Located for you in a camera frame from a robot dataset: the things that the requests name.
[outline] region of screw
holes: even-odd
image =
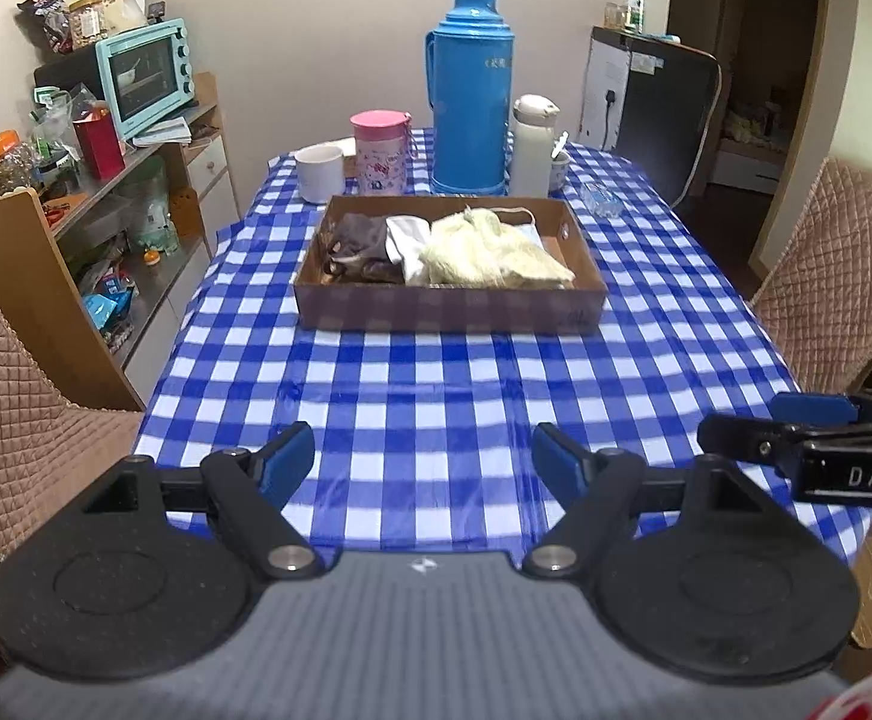
[[[576,553],[562,544],[550,544],[535,548],[529,556],[533,564],[543,571],[562,571],[576,563]]]
[[[309,547],[287,544],[269,552],[269,565],[283,571],[301,571],[316,560],[316,554]]]

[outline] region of power cord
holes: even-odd
[[[606,141],[610,138],[610,111],[615,105],[615,89],[606,90],[606,129],[603,132],[603,144],[599,146],[599,151],[606,150]]]

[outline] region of quilted chair cover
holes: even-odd
[[[845,392],[872,361],[872,173],[826,159],[753,298],[804,391]]]
[[[130,452],[141,416],[67,401],[0,311],[0,560]]]

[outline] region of pink cup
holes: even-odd
[[[402,194],[413,117],[399,111],[362,111],[349,122],[356,136],[359,194]]]

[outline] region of dining table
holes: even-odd
[[[415,129],[406,194],[432,194],[433,133]],[[293,274],[322,207],[303,201],[280,156],[194,293],[149,401],[135,453],[197,466],[214,449],[255,450],[296,420],[314,464],[283,510],[320,551],[503,550],[519,564],[562,516],[533,469],[531,440],[554,423],[592,450],[618,446],[651,466],[686,466],[711,410],[768,416],[797,389],[759,320],[631,162],[567,146],[575,212],[607,286],[588,335],[364,333],[300,326]],[[616,218],[583,202],[596,181]],[[356,194],[350,179],[348,194]],[[872,512],[794,503],[772,469],[742,464],[842,560]],[[646,533],[678,517],[643,514]],[[170,512],[207,531],[199,514]]]

